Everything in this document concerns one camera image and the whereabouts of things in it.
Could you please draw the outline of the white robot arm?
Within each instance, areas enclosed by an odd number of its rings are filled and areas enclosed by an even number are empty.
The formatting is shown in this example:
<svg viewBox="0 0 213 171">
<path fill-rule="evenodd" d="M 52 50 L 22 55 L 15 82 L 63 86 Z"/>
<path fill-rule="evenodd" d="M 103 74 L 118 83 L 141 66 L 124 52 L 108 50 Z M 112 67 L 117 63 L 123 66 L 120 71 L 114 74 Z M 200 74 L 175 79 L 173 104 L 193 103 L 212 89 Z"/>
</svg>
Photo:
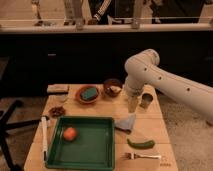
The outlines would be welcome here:
<svg viewBox="0 0 213 171">
<path fill-rule="evenodd" d="M 140 96 L 145 84 L 183 103 L 213 124 L 213 88 L 169 73 L 158 67 L 159 54 L 146 49 L 125 62 L 124 89 L 129 97 Z"/>
</svg>

